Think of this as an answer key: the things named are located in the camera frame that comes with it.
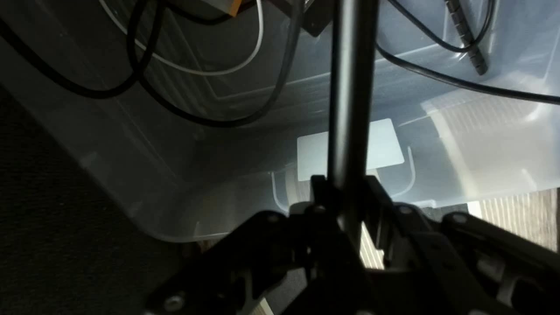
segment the cable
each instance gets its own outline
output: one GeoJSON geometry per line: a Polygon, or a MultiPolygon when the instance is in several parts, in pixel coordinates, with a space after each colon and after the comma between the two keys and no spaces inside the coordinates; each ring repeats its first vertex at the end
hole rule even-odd
{"type": "MultiPolygon", "coordinates": [[[[290,69],[293,63],[293,58],[296,53],[297,42],[300,37],[300,28],[304,17],[303,0],[296,0],[296,2],[297,5],[294,5],[292,9],[290,28],[288,30],[288,39],[286,42],[286,50],[284,51],[284,57],[282,59],[282,67],[280,69],[280,74],[278,75],[278,78],[276,80],[276,85],[274,86],[274,90],[272,91],[267,102],[260,109],[255,111],[253,114],[250,114],[249,116],[245,116],[243,118],[234,119],[231,121],[215,121],[213,119],[199,117],[193,114],[189,114],[179,109],[169,101],[167,101],[153,88],[153,86],[150,85],[150,83],[146,80],[145,77],[140,78],[139,80],[140,84],[165,109],[193,123],[201,124],[208,127],[234,128],[234,127],[240,127],[255,122],[256,120],[265,116],[268,113],[272,105],[274,105],[274,103],[278,99],[280,92],[282,91],[284,85],[286,84],[286,81],[288,80],[288,74],[290,73],[290,69]]],[[[134,50],[134,43],[132,41],[127,41],[127,52],[128,52],[130,63],[133,66],[135,66],[138,63],[138,60],[136,57],[136,52],[134,50]]]]}
{"type": "MultiPolygon", "coordinates": [[[[105,2],[105,0],[99,0],[99,4],[102,6],[103,10],[105,10],[105,12],[107,13],[107,15],[109,16],[109,18],[113,21],[113,23],[123,32],[123,33],[127,33],[127,29],[119,22],[119,20],[115,17],[115,15],[111,12],[111,9],[109,8],[109,6],[107,6],[107,3],[105,2]]],[[[257,12],[258,12],[258,16],[259,16],[259,35],[258,38],[256,40],[256,44],[255,44],[255,48],[253,49],[253,52],[251,53],[251,55],[249,55],[249,57],[243,61],[242,63],[238,64],[237,66],[234,66],[230,69],[226,69],[226,70],[221,70],[221,71],[200,71],[200,70],[193,70],[193,69],[188,69],[185,68],[183,66],[180,66],[176,63],[173,63],[167,59],[165,59],[164,57],[158,55],[158,54],[153,54],[154,58],[156,58],[157,60],[163,62],[164,64],[177,69],[179,71],[183,71],[186,73],[190,73],[192,75],[199,75],[199,76],[222,76],[222,75],[228,75],[230,73],[233,73],[237,70],[242,69],[243,67],[245,67],[246,65],[248,65],[251,61],[253,61],[253,59],[255,58],[255,56],[259,53],[260,50],[260,46],[263,42],[263,34],[264,34],[264,21],[263,21],[263,4],[262,4],[262,0],[256,0],[256,8],[257,8],[257,12]]],[[[143,50],[146,50],[146,46],[144,46],[139,40],[135,39],[136,45],[138,47],[140,47],[143,50]]]]}
{"type": "Polygon", "coordinates": [[[462,89],[475,91],[479,93],[485,93],[495,96],[501,96],[504,98],[511,98],[511,99],[519,99],[519,100],[526,100],[526,101],[536,101],[540,103],[548,103],[554,105],[560,105],[560,97],[553,96],[553,95],[543,95],[543,94],[535,94],[530,92],[522,92],[516,90],[508,90],[503,89],[500,87],[493,87],[482,85],[474,82],[465,81],[459,78],[451,77],[448,75],[444,75],[443,73],[436,72],[434,70],[430,70],[428,68],[424,68],[417,64],[405,61],[400,59],[394,55],[388,53],[385,49],[379,47],[379,44],[376,44],[377,51],[383,58],[387,59],[388,62],[395,64],[401,68],[404,68],[408,71],[412,71],[417,73],[421,76],[431,78],[436,81],[440,81],[449,85],[453,85],[456,87],[460,87],[462,89]]]}
{"type": "Polygon", "coordinates": [[[419,19],[417,19],[414,15],[412,15],[412,13],[410,13],[396,0],[387,0],[387,1],[389,1],[389,3],[391,3],[393,7],[395,7],[395,9],[397,9],[402,15],[404,15],[404,17],[406,17],[412,24],[414,24],[420,31],[422,31],[436,44],[455,53],[466,53],[469,52],[470,50],[476,49],[478,44],[480,44],[480,42],[486,36],[486,33],[488,32],[488,29],[490,28],[490,24],[492,22],[492,16],[494,15],[494,0],[487,0],[488,6],[486,9],[486,17],[484,18],[484,24],[480,29],[480,33],[469,45],[465,47],[457,47],[440,39],[426,25],[420,22],[419,19]]]}
{"type": "MultiPolygon", "coordinates": [[[[252,8],[255,6],[255,1],[251,0],[248,3],[243,3],[240,7],[239,10],[237,10],[237,14],[241,14],[245,11],[247,11],[248,9],[252,8]]],[[[212,19],[205,19],[196,15],[193,15],[189,12],[184,11],[183,9],[181,9],[180,7],[178,7],[177,5],[171,3],[171,2],[167,2],[167,7],[173,11],[173,13],[184,17],[185,19],[196,23],[196,24],[201,24],[201,25],[207,25],[207,26],[214,26],[214,25],[218,25],[221,23],[224,23],[226,21],[229,21],[230,19],[233,18],[233,16],[229,15],[229,14],[224,14],[220,17],[216,17],[216,18],[212,18],[212,19]]]]}
{"type": "MultiPolygon", "coordinates": [[[[136,32],[136,28],[140,22],[140,17],[142,12],[146,8],[148,0],[138,0],[137,4],[134,6],[134,10],[130,17],[129,28],[131,31],[136,32]]],[[[51,79],[54,83],[63,87],[64,89],[74,92],[78,95],[82,95],[93,99],[107,99],[114,96],[120,95],[127,91],[130,87],[134,85],[143,75],[144,70],[148,66],[151,58],[152,52],[156,47],[157,39],[160,34],[161,25],[163,22],[165,6],[158,4],[156,10],[156,16],[153,21],[152,32],[150,34],[150,39],[148,40],[148,47],[146,52],[142,56],[140,63],[137,63],[133,67],[132,74],[118,86],[108,89],[108,90],[91,90],[83,87],[53,69],[48,65],[39,55],[37,55],[27,44],[25,44],[12,29],[0,18],[0,36],[12,46],[12,48],[18,52],[27,62],[29,62],[33,67],[35,67],[44,76],[51,79]]]]}

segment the plastic container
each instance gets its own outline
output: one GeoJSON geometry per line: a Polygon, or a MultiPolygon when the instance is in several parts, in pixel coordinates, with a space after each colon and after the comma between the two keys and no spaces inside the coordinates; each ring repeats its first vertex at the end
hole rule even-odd
{"type": "MultiPolygon", "coordinates": [[[[459,43],[443,1],[401,2],[444,39],[459,43]]],[[[108,1],[124,22],[132,3],[108,1]]],[[[461,54],[430,42],[388,3],[381,5],[379,41],[389,52],[466,80],[558,95],[560,3],[497,1],[492,30],[480,47],[489,65],[484,76],[461,54]]],[[[23,40],[68,77],[103,88],[128,75],[124,35],[97,2],[22,0],[0,6],[11,13],[3,18],[23,40]]],[[[486,2],[464,2],[464,9],[477,33],[486,2]]],[[[153,61],[147,77],[190,112],[222,119],[250,113],[272,89],[289,22],[269,3],[264,18],[261,51],[241,71],[203,78],[153,61]]],[[[328,128],[331,34],[331,26],[318,38],[301,33],[290,83],[278,103],[258,123],[238,129],[182,121],[139,86],[111,100],[72,95],[3,41],[0,82],[140,229],[188,242],[228,233],[259,210],[286,211],[309,198],[309,183],[297,179],[297,138],[328,128]]],[[[176,63],[216,70],[246,58],[256,35],[255,9],[213,27],[168,13],[158,52],[176,63]]],[[[560,109],[553,105],[457,90],[378,58],[370,120],[386,118],[404,162],[368,172],[378,174],[396,200],[439,207],[560,186],[560,109]]]]}

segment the black cable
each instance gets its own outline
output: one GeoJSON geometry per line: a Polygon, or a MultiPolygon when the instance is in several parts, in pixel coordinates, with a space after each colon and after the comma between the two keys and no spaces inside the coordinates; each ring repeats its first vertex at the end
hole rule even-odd
{"type": "Polygon", "coordinates": [[[455,53],[466,53],[470,50],[476,49],[478,44],[480,44],[480,42],[486,36],[486,33],[488,32],[488,29],[490,28],[490,24],[492,22],[492,16],[494,15],[494,0],[487,0],[488,6],[486,9],[486,17],[484,18],[484,23],[482,25],[482,28],[480,29],[480,33],[469,45],[466,45],[465,47],[457,47],[439,38],[426,25],[420,22],[419,19],[417,19],[414,15],[412,15],[412,13],[410,13],[406,8],[404,8],[399,2],[397,2],[396,0],[388,0],[388,1],[402,15],[404,15],[404,17],[406,17],[412,24],[414,24],[420,31],[422,31],[436,44],[455,53]]]}
{"type": "MultiPolygon", "coordinates": [[[[251,0],[250,2],[247,3],[243,3],[242,5],[239,6],[239,10],[237,10],[237,14],[243,13],[244,11],[247,11],[248,9],[254,7],[256,4],[255,0],[251,0]]],[[[216,18],[211,18],[211,19],[206,19],[203,17],[199,17],[196,16],[192,13],[186,12],[183,9],[181,9],[179,6],[170,3],[169,1],[167,1],[166,3],[167,7],[175,14],[184,17],[185,19],[197,23],[197,24],[201,24],[201,25],[207,25],[207,26],[213,26],[213,25],[218,25],[220,23],[223,23],[225,21],[230,20],[231,18],[233,18],[231,15],[229,14],[224,14],[222,16],[216,17],[216,18]]]]}
{"type": "MultiPolygon", "coordinates": [[[[167,101],[163,96],[161,96],[156,91],[156,89],[153,88],[153,86],[146,80],[144,76],[142,76],[139,79],[140,84],[165,109],[193,123],[201,124],[208,127],[234,128],[234,127],[240,127],[255,122],[256,120],[265,116],[269,112],[271,107],[277,101],[280,92],[282,91],[284,85],[288,80],[288,74],[290,73],[290,69],[293,63],[293,58],[296,53],[297,42],[300,37],[300,28],[304,17],[304,1],[296,0],[296,2],[297,4],[295,4],[292,9],[290,28],[288,31],[288,39],[286,42],[286,50],[284,51],[284,57],[282,59],[282,67],[280,69],[280,73],[276,80],[276,85],[274,86],[274,90],[272,91],[267,102],[257,111],[255,111],[253,114],[250,114],[243,118],[234,119],[231,121],[216,121],[213,119],[199,117],[193,114],[189,114],[179,109],[169,101],[167,101]]],[[[132,39],[134,39],[133,35],[134,34],[132,32],[128,33],[128,36],[131,37],[132,39]]],[[[127,52],[131,65],[135,67],[138,63],[138,60],[136,56],[134,40],[127,40],[127,52]]]]}
{"type": "MultiPolygon", "coordinates": [[[[128,27],[128,32],[136,33],[136,28],[140,22],[140,17],[142,12],[146,8],[148,0],[138,0],[137,4],[134,6],[134,10],[130,17],[130,23],[128,27]]],[[[107,99],[122,94],[123,92],[130,89],[142,76],[143,72],[148,66],[152,53],[156,47],[157,39],[161,30],[161,25],[164,18],[165,6],[158,4],[156,10],[156,16],[153,21],[152,33],[150,34],[150,39],[147,43],[146,52],[142,56],[140,63],[133,67],[133,73],[118,86],[108,89],[108,90],[91,90],[83,87],[53,69],[49,64],[47,64],[40,56],[38,56],[27,44],[25,44],[12,29],[0,18],[0,36],[12,46],[12,48],[18,52],[27,62],[34,66],[39,72],[45,75],[47,78],[51,79],[53,82],[59,86],[65,88],[68,91],[74,92],[78,95],[82,95],[92,99],[107,99]]]]}
{"type": "Polygon", "coordinates": [[[430,70],[428,68],[421,67],[417,64],[402,60],[394,55],[388,53],[385,49],[376,45],[377,51],[383,56],[383,58],[387,59],[392,64],[395,64],[401,68],[404,68],[408,71],[412,71],[424,77],[431,78],[436,81],[440,81],[446,84],[450,84],[456,87],[460,87],[462,89],[475,91],[484,94],[496,95],[501,96],[504,98],[512,98],[518,100],[526,100],[526,101],[536,101],[540,103],[548,103],[554,105],[560,105],[560,97],[553,96],[553,95],[543,95],[543,94],[535,94],[530,92],[522,92],[516,90],[509,90],[503,89],[500,87],[493,87],[482,85],[474,82],[465,81],[459,78],[455,78],[452,76],[444,75],[443,73],[436,72],[434,70],[430,70]]]}

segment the white label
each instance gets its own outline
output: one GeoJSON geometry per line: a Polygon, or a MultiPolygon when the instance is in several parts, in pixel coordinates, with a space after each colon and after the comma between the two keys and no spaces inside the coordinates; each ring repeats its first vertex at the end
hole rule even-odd
{"type": "MultiPolygon", "coordinates": [[[[302,182],[309,180],[312,175],[326,175],[328,142],[328,131],[297,139],[297,180],[302,182]]],[[[404,163],[404,156],[391,119],[371,122],[366,169],[401,163],[404,163]]]]}

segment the black metal pole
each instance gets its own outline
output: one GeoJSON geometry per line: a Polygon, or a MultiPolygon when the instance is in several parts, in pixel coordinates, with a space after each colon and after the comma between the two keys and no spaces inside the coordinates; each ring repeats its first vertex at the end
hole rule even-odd
{"type": "Polygon", "coordinates": [[[334,10],[327,180],[339,222],[359,250],[379,0],[338,0],[334,10]]]}

